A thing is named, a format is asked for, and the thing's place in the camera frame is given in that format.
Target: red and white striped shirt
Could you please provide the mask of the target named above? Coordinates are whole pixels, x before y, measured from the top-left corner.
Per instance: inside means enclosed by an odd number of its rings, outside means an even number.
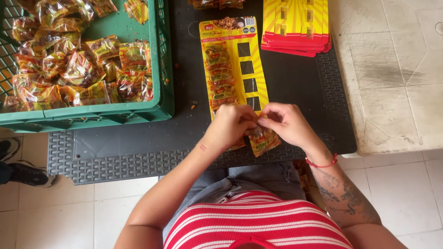
[[[222,204],[189,206],[172,226],[165,249],[352,249],[340,228],[316,205],[247,191]]]

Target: stack of display cards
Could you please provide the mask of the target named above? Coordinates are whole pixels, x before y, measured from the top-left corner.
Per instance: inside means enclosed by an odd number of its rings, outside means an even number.
[[[314,57],[331,46],[327,0],[264,0],[262,49]]]

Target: black sneaker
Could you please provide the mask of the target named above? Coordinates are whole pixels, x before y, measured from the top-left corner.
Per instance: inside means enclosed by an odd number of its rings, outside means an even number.
[[[48,172],[46,170],[36,168],[28,161],[20,160],[8,165],[13,170],[10,181],[35,187],[50,187],[55,181],[54,175],[47,176]]]
[[[20,142],[14,138],[0,139],[0,161],[6,162],[11,159],[20,148]]]

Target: green plastic crate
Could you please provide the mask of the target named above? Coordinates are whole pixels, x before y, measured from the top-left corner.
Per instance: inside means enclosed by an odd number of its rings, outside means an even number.
[[[117,35],[121,43],[134,39],[148,40],[151,45],[154,99],[148,102],[90,105],[0,114],[0,127],[14,132],[49,132],[109,125],[161,121],[174,115],[171,43],[167,0],[147,0],[149,21],[140,25],[124,12],[123,0],[113,0],[118,11],[92,21],[82,37],[98,39]],[[27,16],[13,0],[2,0],[0,18],[0,107],[6,95],[13,95],[11,77],[16,73],[13,54],[18,43],[11,39],[14,18]]]

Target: black rubber mat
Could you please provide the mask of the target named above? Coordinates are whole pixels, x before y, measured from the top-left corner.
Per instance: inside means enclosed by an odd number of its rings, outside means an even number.
[[[198,22],[225,16],[256,16],[262,4],[243,10],[197,11],[186,1],[171,1],[170,23],[175,89],[175,116],[167,121],[51,132],[48,171],[71,177],[74,184],[99,183],[164,175],[204,135],[210,123]],[[270,101],[297,104],[333,153],[357,150],[336,53],[315,58],[260,50]],[[302,159],[303,151],[283,143],[255,158],[250,145],[225,152],[209,169]]]

